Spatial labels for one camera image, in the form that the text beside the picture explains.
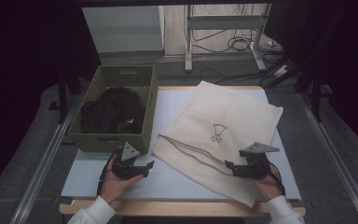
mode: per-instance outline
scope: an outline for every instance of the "gray carpet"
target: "gray carpet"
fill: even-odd
[[[244,75],[222,85],[257,85],[259,76],[253,79],[246,74],[256,73],[255,63],[250,55],[195,57],[192,73],[184,71],[183,58],[102,58],[104,64],[153,63],[158,71],[158,82],[164,85],[197,85],[202,79],[218,81],[222,76]],[[272,105],[284,109],[278,129],[284,148],[292,166],[301,196],[306,205],[306,223],[358,223],[358,213],[343,188],[332,162],[310,125],[301,102],[293,89],[293,77],[277,87],[266,90]],[[0,176],[0,223],[8,223],[28,186],[46,147],[51,140],[59,119],[59,111],[48,110],[52,101],[58,99],[57,88],[44,92],[41,106],[33,125],[24,137],[15,156]],[[325,129],[330,134],[339,153],[358,183],[358,137],[323,99],[321,116]],[[70,139],[64,137],[64,143]],[[61,223],[62,215],[54,200],[60,196],[66,176],[76,154],[76,147],[62,144],[48,170],[48,175],[38,192],[27,223]],[[245,223],[268,223],[267,217],[245,218]]]

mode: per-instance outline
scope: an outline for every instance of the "olive green storage bin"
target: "olive green storage bin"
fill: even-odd
[[[68,135],[82,151],[86,152],[112,152],[120,150],[120,147],[129,142],[141,153],[147,153],[158,93],[154,66],[99,66],[81,106],[88,101],[97,100],[106,89],[114,87],[126,87],[141,95],[146,104],[142,132],[140,134],[83,133],[80,125],[83,112],[79,109]]]

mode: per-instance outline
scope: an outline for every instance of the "dark cloth in bin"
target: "dark cloth in bin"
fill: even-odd
[[[106,90],[82,106],[84,133],[141,133],[145,103],[138,92],[124,87]]]

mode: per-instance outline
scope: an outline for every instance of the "wall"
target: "wall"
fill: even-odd
[[[98,52],[163,50],[162,7],[83,8]]]

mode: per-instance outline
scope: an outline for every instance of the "white table surface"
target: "white table surface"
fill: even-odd
[[[237,91],[262,101],[268,100],[263,90]],[[135,165],[146,165],[149,161],[155,161],[155,164],[150,170],[149,176],[128,189],[123,194],[122,199],[146,201],[232,201],[173,170],[173,168],[152,154],[152,148],[157,142],[158,134],[165,133],[165,130],[167,130],[175,118],[176,113],[189,99],[191,93],[191,90],[158,91],[150,150],[147,155],[138,157],[135,162]],[[286,198],[288,201],[301,200],[278,131],[275,132],[271,145],[280,149],[279,152],[269,153],[268,158],[280,169],[282,182],[286,187]],[[95,198],[98,180],[109,156],[110,153],[92,153],[78,150],[71,171],[62,189],[62,197],[75,199]]]

